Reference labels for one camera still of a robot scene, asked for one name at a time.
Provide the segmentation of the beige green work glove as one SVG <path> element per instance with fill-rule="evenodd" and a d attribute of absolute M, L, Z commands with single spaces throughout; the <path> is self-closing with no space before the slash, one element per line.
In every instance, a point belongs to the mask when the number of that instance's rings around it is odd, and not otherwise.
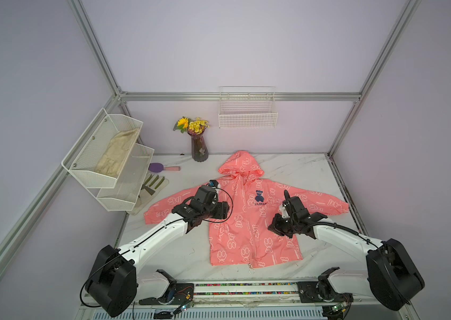
<path fill-rule="evenodd" d="M 169 180 L 165 176 L 150 173 L 144 181 L 137 202 L 134 208 L 127 213 L 137 215 L 144 207 L 147 207 L 161 192 L 169 185 Z"/>

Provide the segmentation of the pink hooded jacket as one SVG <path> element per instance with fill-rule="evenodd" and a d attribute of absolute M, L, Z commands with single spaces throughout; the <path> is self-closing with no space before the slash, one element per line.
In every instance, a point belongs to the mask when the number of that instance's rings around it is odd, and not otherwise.
<path fill-rule="evenodd" d="M 236 152 L 218 172 L 219 198 L 232 203 L 233 211 L 228 221 L 209 226 L 213 266 L 248 264 L 260 268 L 302 259 L 297 240 L 278 236 L 268 229 L 286 191 L 299 197 L 310 213 L 349 212 L 349 205 L 332 195 L 265 179 L 258 162 L 246 151 Z"/>

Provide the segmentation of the beige cloth in bin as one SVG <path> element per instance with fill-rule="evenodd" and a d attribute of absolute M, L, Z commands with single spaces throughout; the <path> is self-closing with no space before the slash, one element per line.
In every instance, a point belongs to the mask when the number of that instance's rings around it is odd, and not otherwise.
<path fill-rule="evenodd" d="M 104 155 L 98 161 L 95 172 L 118 178 L 139 132 L 140 128 L 135 128 L 129 131 L 120 131 L 115 135 L 109 142 Z"/>

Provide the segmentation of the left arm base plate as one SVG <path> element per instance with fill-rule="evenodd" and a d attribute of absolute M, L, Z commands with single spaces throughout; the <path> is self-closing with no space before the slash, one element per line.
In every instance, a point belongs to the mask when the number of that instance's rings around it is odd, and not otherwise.
<path fill-rule="evenodd" d="M 141 299 L 138 305 L 181 305 L 187 301 L 187 296 L 193 299 L 195 285 L 193 283 L 176 283 L 169 287 L 167 293 L 159 298 Z"/>

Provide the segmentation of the purple pink hairbrush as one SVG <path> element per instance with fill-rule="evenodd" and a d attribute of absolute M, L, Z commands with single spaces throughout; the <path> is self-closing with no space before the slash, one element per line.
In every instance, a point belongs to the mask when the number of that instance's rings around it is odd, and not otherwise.
<path fill-rule="evenodd" d="M 180 166 L 165 166 L 162 163 L 149 164 L 148 170 L 152 173 L 161 173 L 163 171 L 180 171 Z"/>

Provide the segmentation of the white mesh upper shelf bin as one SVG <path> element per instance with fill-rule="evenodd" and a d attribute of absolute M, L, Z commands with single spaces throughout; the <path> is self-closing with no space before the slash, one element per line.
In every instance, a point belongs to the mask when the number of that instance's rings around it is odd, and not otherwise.
<path fill-rule="evenodd" d="M 143 122 L 102 109 L 61 165 L 87 189 L 113 189 L 136 144 Z"/>

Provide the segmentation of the white mesh shelf bin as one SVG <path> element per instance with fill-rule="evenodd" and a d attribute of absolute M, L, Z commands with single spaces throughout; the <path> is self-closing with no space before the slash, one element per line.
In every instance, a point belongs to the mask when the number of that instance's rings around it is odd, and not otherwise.
<path fill-rule="evenodd" d="M 107 211 L 131 211 L 137 203 L 154 149 L 136 143 L 113 189 L 100 189 L 95 198 Z"/>
<path fill-rule="evenodd" d="M 136 144 L 143 122 L 102 109 L 61 165 L 87 189 L 113 189 Z"/>

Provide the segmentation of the dark glass vase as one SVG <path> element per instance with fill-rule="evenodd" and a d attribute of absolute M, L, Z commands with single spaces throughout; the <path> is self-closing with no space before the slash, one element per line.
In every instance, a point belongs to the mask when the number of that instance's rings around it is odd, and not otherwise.
<path fill-rule="evenodd" d="M 209 152 L 205 143 L 203 134 L 190 135 L 191 137 L 191 154 L 196 162 L 204 162 L 209 157 Z"/>

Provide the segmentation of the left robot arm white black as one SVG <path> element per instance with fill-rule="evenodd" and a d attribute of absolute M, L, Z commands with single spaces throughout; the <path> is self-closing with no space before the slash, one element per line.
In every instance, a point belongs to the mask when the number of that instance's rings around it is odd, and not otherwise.
<path fill-rule="evenodd" d="M 216 180 L 200 186 L 196 194 L 174 206 L 155 227 L 137 239 L 122 245 L 102 248 L 90 274 L 79 292 L 82 299 L 88 293 L 96 308 L 117 317 L 141 299 L 160 298 L 169 294 L 174 282 L 164 271 L 152 275 L 140 274 L 146 263 L 176 239 L 188 234 L 202 222 L 225 223 L 232 215 L 232 196 L 220 201 L 225 189 Z"/>

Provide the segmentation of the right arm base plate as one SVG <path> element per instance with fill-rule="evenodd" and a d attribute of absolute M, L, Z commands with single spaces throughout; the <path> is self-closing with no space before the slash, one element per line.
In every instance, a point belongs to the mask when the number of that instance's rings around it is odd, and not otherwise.
<path fill-rule="evenodd" d="M 353 300 L 350 293 L 337 293 L 326 281 L 300 281 L 297 290 L 302 303 L 332 303 Z"/>

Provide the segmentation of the aluminium rail front frame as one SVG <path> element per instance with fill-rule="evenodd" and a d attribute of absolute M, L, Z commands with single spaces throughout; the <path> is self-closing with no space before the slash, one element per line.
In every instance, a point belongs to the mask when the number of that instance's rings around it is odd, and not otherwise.
<path fill-rule="evenodd" d="M 240 281 L 169 281 L 166 291 L 160 295 L 155 294 L 152 284 L 138 285 L 138 297 L 132 297 L 127 294 L 126 298 L 121 300 L 121 312 L 124 312 L 127 307 L 134 304 L 141 299 L 159 298 L 167 293 L 170 286 L 176 283 L 193 283 L 195 285 L 193 301 L 196 304 L 205 305 L 253 305 L 253 304 L 312 304 L 312 305 L 334 305 L 343 302 L 332 303 L 302 303 L 297 290 L 297 282 L 300 281 L 319 281 L 317 278 L 309 279 L 280 279 L 280 280 L 240 280 Z M 358 293 L 351 293 L 353 300 L 352 304 L 381 304 L 375 297 L 369 295 L 361 295 Z"/>

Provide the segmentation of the yellow flower bouquet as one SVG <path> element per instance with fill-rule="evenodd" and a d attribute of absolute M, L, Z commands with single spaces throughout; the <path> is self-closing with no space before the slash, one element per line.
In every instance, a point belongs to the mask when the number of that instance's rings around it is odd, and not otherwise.
<path fill-rule="evenodd" d="M 190 119 L 188 117 L 182 117 L 176 121 L 173 130 L 180 131 L 181 133 L 188 133 L 190 135 L 201 135 L 209 128 L 209 121 L 202 118 Z"/>

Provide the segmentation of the white mesh lower shelf bin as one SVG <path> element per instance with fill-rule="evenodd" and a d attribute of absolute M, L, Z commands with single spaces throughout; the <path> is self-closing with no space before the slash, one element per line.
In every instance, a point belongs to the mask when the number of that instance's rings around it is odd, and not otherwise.
<path fill-rule="evenodd" d="M 107 211 L 131 211 L 137 203 L 154 149 L 136 143 L 113 189 L 100 189 L 95 198 Z"/>

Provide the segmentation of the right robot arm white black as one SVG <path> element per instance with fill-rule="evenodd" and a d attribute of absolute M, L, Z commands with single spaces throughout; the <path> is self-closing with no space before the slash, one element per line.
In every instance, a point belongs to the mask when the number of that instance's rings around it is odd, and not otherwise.
<path fill-rule="evenodd" d="M 425 288 L 425 281 L 404 245 L 396 239 L 382 241 L 340 225 L 322 213 L 310 213 L 298 196 L 284 193 L 280 213 L 268 229 L 291 239 L 306 235 L 328 243 L 365 264 L 363 271 L 331 267 L 312 289 L 301 295 L 321 302 L 344 302 L 348 307 L 356 295 L 373 297 L 384 307 L 398 311 Z"/>

